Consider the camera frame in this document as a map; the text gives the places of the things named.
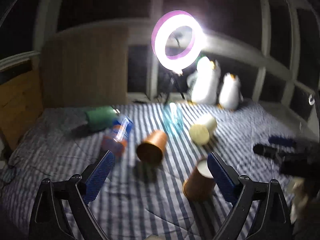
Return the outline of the green metal cup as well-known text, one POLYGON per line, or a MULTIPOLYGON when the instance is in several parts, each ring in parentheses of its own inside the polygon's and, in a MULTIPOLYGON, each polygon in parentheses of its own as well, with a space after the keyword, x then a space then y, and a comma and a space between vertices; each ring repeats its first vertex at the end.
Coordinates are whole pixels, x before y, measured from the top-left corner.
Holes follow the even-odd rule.
POLYGON ((111 106, 103 106, 85 111, 87 126, 91 132, 98 132, 113 126, 120 111, 111 106))

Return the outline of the orange wooden headboard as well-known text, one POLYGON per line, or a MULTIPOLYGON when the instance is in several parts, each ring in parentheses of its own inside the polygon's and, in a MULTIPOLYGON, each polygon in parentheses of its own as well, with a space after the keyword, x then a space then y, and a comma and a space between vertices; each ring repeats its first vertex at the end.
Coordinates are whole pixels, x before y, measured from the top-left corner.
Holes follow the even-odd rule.
POLYGON ((12 150, 43 112, 38 70, 1 85, 1 131, 12 150))

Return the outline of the cream white cup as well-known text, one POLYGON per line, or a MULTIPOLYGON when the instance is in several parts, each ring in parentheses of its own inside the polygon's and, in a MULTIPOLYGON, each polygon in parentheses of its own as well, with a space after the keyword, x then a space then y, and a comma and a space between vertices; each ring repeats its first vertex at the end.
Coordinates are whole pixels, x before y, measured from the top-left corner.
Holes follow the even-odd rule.
POLYGON ((191 140, 197 145, 205 145, 217 128, 216 118, 210 113, 200 116, 189 129, 191 140))

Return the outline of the orange plastic cup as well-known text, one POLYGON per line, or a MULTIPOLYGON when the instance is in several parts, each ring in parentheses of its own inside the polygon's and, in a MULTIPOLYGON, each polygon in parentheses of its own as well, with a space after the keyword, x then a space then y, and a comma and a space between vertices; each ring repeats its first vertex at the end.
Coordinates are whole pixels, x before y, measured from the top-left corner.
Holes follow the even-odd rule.
POLYGON ((137 146, 136 155, 140 161, 158 166, 164 158, 166 144, 166 133, 155 130, 137 146))

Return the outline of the small white penguin plush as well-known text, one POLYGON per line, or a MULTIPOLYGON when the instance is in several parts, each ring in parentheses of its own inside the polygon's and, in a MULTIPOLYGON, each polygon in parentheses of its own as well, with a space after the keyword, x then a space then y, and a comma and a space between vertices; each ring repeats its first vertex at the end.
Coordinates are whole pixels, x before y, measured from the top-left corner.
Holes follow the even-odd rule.
POLYGON ((240 92, 241 82, 237 75, 226 73, 223 77, 223 84, 218 98, 218 107, 234 111, 239 103, 243 102, 243 96, 240 92))

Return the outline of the orange blue printed can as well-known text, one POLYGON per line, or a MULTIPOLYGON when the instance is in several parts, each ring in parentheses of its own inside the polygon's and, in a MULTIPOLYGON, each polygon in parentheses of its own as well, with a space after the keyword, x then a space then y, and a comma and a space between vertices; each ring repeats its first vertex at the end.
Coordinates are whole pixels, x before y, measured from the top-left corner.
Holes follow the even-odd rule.
POLYGON ((129 142, 129 136, 133 128, 131 119, 121 114, 114 120, 111 130, 103 137, 101 150, 110 151, 117 158, 121 157, 129 142))

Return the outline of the light wood panel board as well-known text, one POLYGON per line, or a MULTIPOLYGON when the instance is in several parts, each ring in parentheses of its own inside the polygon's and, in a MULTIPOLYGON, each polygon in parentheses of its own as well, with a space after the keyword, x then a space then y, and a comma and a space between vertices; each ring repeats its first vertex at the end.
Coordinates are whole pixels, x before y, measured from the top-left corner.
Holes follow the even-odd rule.
POLYGON ((42 101, 46 108, 127 103, 126 27, 63 32, 41 51, 42 101))

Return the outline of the clear blue plastic cup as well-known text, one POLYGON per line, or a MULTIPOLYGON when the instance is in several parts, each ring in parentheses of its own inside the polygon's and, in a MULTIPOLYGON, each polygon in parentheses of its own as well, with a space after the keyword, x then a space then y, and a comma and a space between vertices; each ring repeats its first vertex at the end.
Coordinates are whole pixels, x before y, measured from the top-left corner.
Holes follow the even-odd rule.
POLYGON ((183 130, 183 113, 176 103, 169 103, 163 108, 164 127, 168 134, 178 135, 183 130))

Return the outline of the striped blue white bedsheet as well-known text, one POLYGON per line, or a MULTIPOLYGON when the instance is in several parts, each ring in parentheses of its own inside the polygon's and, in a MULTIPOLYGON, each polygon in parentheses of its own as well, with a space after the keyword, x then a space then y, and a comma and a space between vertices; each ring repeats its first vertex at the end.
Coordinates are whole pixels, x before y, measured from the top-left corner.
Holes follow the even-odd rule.
MULTIPOLYGON (((119 109, 133 121, 129 143, 89 205, 109 239, 144 239, 151 234, 165 239, 212 239, 231 204, 218 188, 200 203, 187 200, 182 190, 196 163, 212 151, 239 174, 255 181, 274 178, 282 187, 290 181, 272 161, 254 154, 252 148, 267 143, 272 135, 295 137, 298 132, 257 103, 246 101, 234 112, 182 104, 183 130, 168 136, 164 159, 157 167, 142 164, 136 147, 151 132, 164 129, 163 106, 122 105, 119 109), (217 128, 207 144, 197 145, 189 129, 207 113, 216 118, 217 128)), ((13 152, 10 167, 2 175, 1 215, 22 235, 28 234, 41 181, 67 180, 96 160, 105 132, 89 134, 85 123, 83 109, 47 109, 13 152)))

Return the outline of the orange paper cup white base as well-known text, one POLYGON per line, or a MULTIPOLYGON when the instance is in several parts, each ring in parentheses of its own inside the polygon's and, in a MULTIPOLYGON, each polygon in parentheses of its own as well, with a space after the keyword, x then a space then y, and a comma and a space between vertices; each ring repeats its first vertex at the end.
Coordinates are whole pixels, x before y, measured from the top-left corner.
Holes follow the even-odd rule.
POLYGON ((183 193, 191 201, 204 201, 210 198, 216 185, 207 159, 202 158, 194 167, 191 175, 183 183, 183 193))

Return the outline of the large white penguin plush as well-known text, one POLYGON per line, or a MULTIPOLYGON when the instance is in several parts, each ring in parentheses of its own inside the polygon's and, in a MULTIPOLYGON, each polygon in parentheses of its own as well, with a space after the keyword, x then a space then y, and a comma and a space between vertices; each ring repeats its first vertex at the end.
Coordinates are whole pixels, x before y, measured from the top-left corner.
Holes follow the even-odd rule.
POLYGON ((188 94, 193 103, 215 105, 221 68, 217 61, 203 56, 199 59, 196 71, 187 78, 188 94))

